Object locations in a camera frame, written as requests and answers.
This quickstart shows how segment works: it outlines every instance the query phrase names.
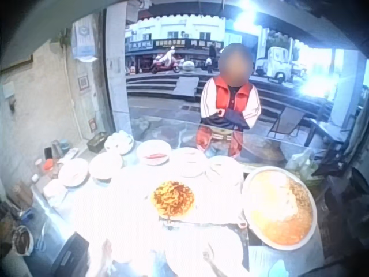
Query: red scooter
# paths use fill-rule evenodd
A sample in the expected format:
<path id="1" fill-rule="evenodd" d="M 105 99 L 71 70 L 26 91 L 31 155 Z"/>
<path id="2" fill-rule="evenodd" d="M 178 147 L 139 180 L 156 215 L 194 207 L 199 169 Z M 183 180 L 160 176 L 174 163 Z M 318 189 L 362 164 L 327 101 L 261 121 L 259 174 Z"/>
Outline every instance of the red scooter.
<path id="1" fill-rule="evenodd" d="M 174 73 L 179 72 L 179 66 L 176 60 L 172 59 L 172 62 L 169 66 L 165 66 L 162 62 L 159 62 L 159 60 L 154 60 L 151 67 L 152 74 L 156 74 L 159 71 L 169 71 L 173 70 Z"/>

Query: large round tray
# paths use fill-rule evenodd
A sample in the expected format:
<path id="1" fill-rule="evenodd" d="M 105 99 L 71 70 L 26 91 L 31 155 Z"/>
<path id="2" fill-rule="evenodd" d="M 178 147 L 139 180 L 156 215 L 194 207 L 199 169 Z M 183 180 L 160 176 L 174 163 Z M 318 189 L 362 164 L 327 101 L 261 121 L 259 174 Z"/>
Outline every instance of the large round tray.
<path id="1" fill-rule="evenodd" d="M 264 236 L 261 232 L 261 230 L 256 226 L 256 224 L 254 224 L 254 222 L 252 221 L 251 218 L 251 205 L 253 203 L 253 196 L 250 195 L 248 193 L 249 189 L 250 189 L 250 184 L 251 181 L 253 180 L 253 178 L 263 172 L 263 171 L 279 171 L 282 172 L 284 174 L 286 174 L 288 177 L 292 178 L 294 181 L 296 181 L 297 183 L 301 184 L 301 186 L 303 186 L 310 198 L 310 202 L 311 202 L 311 206 L 312 206 L 312 224 L 311 224 L 311 228 L 310 231 L 307 233 L 307 235 L 297 244 L 294 245 L 280 245 L 277 244 L 273 241 L 271 241 L 269 238 L 267 238 L 266 236 Z M 242 200 L 243 200 L 243 213 L 248 221 L 248 224 L 250 226 L 250 228 L 253 230 L 253 232 L 255 233 L 255 235 L 257 235 L 264 243 L 266 243 L 267 245 L 275 248 L 275 249 L 279 249 L 279 250 L 295 250 L 298 249 L 300 247 L 302 247 L 303 245 L 305 245 L 310 238 L 312 237 L 315 229 L 317 228 L 317 206 L 315 205 L 315 201 L 310 193 L 310 191 L 307 189 L 306 185 L 296 176 L 294 176 L 292 173 L 288 172 L 287 170 L 284 169 L 280 169 L 279 167 L 274 167 L 274 166 L 264 166 L 264 167 L 260 167 L 258 169 L 255 169 L 253 172 L 251 172 L 246 180 L 243 183 L 243 188 L 242 188 Z"/>

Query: chair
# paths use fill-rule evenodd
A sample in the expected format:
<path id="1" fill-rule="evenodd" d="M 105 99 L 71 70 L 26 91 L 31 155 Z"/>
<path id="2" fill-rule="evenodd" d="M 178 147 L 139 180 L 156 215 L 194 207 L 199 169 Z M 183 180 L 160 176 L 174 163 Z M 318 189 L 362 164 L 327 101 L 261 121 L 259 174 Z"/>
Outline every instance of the chair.
<path id="1" fill-rule="evenodd" d="M 269 133 L 271 132 L 274 132 L 274 138 L 276 138 L 277 133 L 290 136 L 292 132 L 296 129 L 296 127 L 298 127 L 297 133 L 295 135 L 295 137 L 297 137 L 300 130 L 299 123 L 304 115 L 304 111 L 285 107 L 273 124 L 272 128 L 270 128 L 267 136 L 269 136 Z"/>

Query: orange food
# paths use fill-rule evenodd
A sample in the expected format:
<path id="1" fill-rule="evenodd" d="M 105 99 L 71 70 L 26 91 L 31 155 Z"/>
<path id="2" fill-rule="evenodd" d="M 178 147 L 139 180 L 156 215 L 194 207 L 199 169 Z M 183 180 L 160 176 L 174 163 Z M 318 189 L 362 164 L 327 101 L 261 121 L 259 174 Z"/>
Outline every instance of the orange food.
<path id="1" fill-rule="evenodd" d="M 152 193 L 151 201 L 161 216 L 182 216 L 193 207 L 194 194 L 185 184 L 168 181 Z"/>
<path id="2" fill-rule="evenodd" d="M 278 210 L 282 209 L 283 206 L 280 205 L 280 200 L 275 195 L 271 195 L 274 194 L 274 189 L 280 188 L 280 184 L 270 183 L 272 180 L 270 178 L 271 172 L 259 173 L 251 182 L 251 191 L 255 193 L 253 197 L 255 197 L 255 202 L 259 203 L 259 206 L 256 204 L 257 208 L 251 212 L 251 218 L 262 234 L 272 242 L 279 245 L 294 245 L 308 234 L 312 225 L 312 205 L 308 191 L 301 184 L 286 176 L 287 183 L 284 184 L 283 188 L 287 187 L 294 196 L 293 199 L 296 199 L 297 212 L 283 220 L 273 219 L 271 215 L 282 214 L 285 211 Z"/>

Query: white vehicle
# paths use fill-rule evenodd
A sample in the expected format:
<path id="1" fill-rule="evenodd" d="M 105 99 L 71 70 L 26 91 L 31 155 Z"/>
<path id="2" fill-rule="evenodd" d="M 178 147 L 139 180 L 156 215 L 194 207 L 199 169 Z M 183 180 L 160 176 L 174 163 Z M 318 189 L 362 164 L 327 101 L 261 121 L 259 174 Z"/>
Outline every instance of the white vehicle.
<path id="1" fill-rule="evenodd" d="M 267 76 L 279 84 L 291 79 L 292 65 L 288 62 L 288 50 L 281 47 L 271 47 L 267 59 L 257 59 L 255 72 L 259 76 Z"/>

